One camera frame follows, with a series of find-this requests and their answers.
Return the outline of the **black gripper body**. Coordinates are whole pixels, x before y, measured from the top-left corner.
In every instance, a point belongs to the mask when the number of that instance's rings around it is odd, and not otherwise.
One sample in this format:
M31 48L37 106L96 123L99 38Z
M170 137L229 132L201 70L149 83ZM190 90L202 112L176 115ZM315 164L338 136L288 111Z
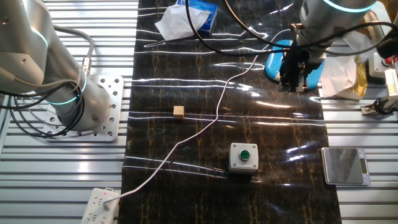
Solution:
M281 78L298 78L301 72L300 63L306 63L310 58L308 50L290 50L285 53L280 67Z

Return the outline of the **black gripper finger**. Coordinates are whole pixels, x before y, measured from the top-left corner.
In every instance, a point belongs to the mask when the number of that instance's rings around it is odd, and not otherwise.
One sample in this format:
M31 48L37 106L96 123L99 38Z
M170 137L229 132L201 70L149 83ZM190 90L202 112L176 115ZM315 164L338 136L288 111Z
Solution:
M295 91L298 93L303 93L308 90L307 87L307 79L305 77L300 77L297 81L297 86L295 87Z
M289 78L281 77L279 86L278 86L279 91L294 91L294 87L290 83Z

